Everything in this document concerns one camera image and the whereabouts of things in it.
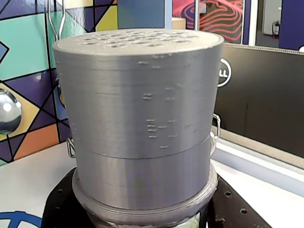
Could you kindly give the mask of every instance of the red abstract artwork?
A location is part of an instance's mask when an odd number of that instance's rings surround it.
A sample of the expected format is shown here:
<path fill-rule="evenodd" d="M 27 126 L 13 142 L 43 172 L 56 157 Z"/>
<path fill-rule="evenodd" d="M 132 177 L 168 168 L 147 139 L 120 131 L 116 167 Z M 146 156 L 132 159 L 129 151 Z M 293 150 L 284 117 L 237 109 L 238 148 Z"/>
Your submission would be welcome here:
<path fill-rule="evenodd" d="M 243 0 L 200 0 L 205 4 L 199 15 L 199 28 L 222 35 L 228 43 L 241 43 Z M 173 0 L 173 16 L 187 20 L 187 29 L 194 29 L 194 0 Z"/>

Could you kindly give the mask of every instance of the computer monitor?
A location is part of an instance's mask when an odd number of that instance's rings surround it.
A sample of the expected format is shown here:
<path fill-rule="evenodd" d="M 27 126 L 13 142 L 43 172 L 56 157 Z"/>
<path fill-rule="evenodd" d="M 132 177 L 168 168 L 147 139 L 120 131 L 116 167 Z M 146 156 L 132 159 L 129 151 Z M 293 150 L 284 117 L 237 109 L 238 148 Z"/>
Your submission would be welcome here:
<path fill-rule="evenodd" d="M 304 158 L 304 55 L 225 45 L 223 60 L 220 82 L 231 79 L 217 94 L 222 128 Z"/>

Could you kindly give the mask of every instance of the dell logo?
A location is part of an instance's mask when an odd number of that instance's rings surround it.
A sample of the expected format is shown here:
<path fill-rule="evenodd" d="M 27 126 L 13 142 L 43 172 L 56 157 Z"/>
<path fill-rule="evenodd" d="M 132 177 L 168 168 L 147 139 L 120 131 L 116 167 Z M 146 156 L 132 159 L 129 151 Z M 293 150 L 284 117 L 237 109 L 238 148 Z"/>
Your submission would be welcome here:
<path fill-rule="evenodd" d="M 218 88 L 223 87 L 230 81 L 232 73 L 231 66 L 227 60 L 222 58 L 220 62 Z"/>

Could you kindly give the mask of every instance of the black mount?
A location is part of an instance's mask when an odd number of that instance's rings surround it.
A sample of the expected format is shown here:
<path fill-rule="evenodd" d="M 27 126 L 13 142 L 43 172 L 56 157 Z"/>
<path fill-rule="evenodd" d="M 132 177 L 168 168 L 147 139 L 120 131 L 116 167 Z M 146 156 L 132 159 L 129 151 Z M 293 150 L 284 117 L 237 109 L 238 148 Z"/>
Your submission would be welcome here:
<path fill-rule="evenodd" d="M 71 170 L 47 198 L 41 228 L 95 228 L 72 191 Z M 199 228 L 271 228 L 240 195 L 219 176 L 218 188 Z"/>

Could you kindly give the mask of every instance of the cylinder lid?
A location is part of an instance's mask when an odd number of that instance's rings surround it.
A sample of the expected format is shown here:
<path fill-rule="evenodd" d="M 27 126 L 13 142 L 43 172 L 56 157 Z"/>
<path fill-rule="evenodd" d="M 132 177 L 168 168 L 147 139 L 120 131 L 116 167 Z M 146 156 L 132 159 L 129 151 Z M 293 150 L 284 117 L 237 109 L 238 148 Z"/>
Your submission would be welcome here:
<path fill-rule="evenodd" d="M 57 51 L 92 56 L 170 54 L 212 48 L 218 34 L 181 29 L 135 28 L 87 33 L 54 43 Z"/>

